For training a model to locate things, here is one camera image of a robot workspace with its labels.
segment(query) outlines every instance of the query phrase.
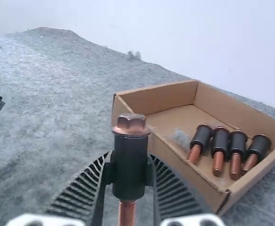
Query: threaded shank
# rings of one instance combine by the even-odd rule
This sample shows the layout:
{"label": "threaded shank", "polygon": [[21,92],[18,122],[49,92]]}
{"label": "threaded shank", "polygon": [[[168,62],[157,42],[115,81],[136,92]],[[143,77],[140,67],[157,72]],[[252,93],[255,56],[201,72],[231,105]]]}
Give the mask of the threaded shank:
{"label": "threaded shank", "polygon": [[233,153],[230,161],[230,178],[238,180],[241,176],[241,162],[242,158],[239,153]]}
{"label": "threaded shank", "polygon": [[245,175],[250,171],[257,163],[259,157],[256,154],[250,154],[242,168],[242,175]]}
{"label": "threaded shank", "polygon": [[120,200],[118,205],[118,226],[134,226],[135,201]]}
{"label": "threaded shank", "polygon": [[201,147],[199,145],[192,146],[189,152],[188,161],[195,165],[198,161],[200,153],[201,153]]}
{"label": "threaded shank", "polygon": [[224,153],[216,152],[213,156],[213,165],[212,165],[212,173],[214,176],[218,177],[222,174],[223,164],[224,164]]}

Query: carpet surface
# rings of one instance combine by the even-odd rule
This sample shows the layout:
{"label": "carpet surface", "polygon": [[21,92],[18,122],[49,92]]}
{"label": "carpet surface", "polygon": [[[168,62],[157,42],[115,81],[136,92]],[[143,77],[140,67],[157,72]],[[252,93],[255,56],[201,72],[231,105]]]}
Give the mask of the carpet surface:
{"label": "carpet surface", "polygon": [[[72,175],[111,150],[116,91],[187,79],[159,65],[50,28],[0,36],[0,226],[40,213]],[[229,93],[275,118],[275,109]],[[152,225],[152,191],[137,203],[137,226]],[[106,191],[103,225],[117,224]],[[275,168],[223,216],[227,225],[275,225]]]}

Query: bolt with rubber sleeve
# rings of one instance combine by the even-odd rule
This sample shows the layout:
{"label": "bolt with rubber sleeve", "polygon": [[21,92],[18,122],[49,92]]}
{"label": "bolt with rubber sleeve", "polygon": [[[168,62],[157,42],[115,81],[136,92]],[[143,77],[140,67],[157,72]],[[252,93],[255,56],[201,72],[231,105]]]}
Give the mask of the bolt with rubber sleeve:
{"label": "bolt with rubber sleeve", "polygon": [[146,127],[144,115],[123,114],[118,117],[112,132],[114,150],[111,163],[115,170],[112,193],[120,200],[118,225],[134,226],[135,200],[145,193],[150,130]]}
{"label": "bolt with rubber sleeve", "polygon": [[232,180],[238,180],[241,176],[241,163],[246,156],[247,135],[237,129],[230,133],[229,158],[230,171],[229,176]]}
{"label": "bolt with rubber sleeve", "polygon": [[212,173],[219,177],[223,173],[224,160],[228,158],[228,142],[230,132],[223,126],[214,129],[211,156],[213,158]]}
{"label": "bolt with rubber sleeve", "polygon": [[271,148],[271,144],[270,138],[265,134],[258,134],[253,137],[252,143],[246,151],[247,160],[242,168],[242,175],[245,175],[265,158],[267,151]]}
{"label": "bolt with rubber sleeve", "polygon": [[208,146],[209,140],[212,137],[213,129],[208,124],[201,124],[197,127],[196,133],[190,142],[190,152],[187,161],[197,163],[200,154]]}

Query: cardboard box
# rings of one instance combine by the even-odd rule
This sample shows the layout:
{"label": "cardboard box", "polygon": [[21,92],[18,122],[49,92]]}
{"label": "cardboard box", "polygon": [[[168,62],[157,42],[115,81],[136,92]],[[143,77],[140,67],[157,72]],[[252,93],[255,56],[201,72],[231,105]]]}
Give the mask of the cardboard box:
{"label": "cardboard box", "polygon": [[[162,84],[116,93],[113,100],[112,125],[121,113],[146,115],[152,130],[149,153],[170,165],[192,183],[211,209],[222,215],[275,166],[275,120],[225,93],[197,80]],[[206,150],[196,166],[186,161],[187,152],[171,138],[175,129],[193,137],[201,123],[223,125],[228,130],[243,130],[249,137],[266,134],[272,141],[266,158],[246,175],[233,181],[229,162],[222,177],[212,174],[212,158]]]}

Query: black plastic fin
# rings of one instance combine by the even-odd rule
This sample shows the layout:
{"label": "black plastic fin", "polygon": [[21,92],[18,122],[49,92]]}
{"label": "black plastic fin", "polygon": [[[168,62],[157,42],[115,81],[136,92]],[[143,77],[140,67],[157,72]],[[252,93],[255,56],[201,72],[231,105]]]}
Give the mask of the black plastic fin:
{"label": "black plastic fin", "polygon": [[211,212],[195,189],[157,157],[150,156],[153,160],[154,226],[166,218]]}
{"label": "black plastic fin", "polygon": [[46,210],[69,218],[78,218],[86,225],[102,225],[102,213],[106,184],[102,181],[105,159],[109,153],[101,155],[69,183]]}

